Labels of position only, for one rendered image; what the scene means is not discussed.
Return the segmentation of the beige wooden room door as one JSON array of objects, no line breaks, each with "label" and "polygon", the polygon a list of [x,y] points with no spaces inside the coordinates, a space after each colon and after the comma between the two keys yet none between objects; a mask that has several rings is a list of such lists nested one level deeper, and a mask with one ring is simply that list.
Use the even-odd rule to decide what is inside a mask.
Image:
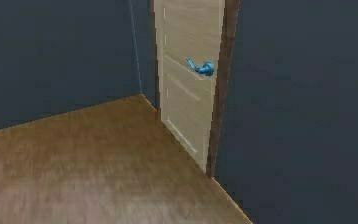
[{"label": "beige wooden room door", "polygon": [[155,0],[161,120],[207,166],[225,0]]}]

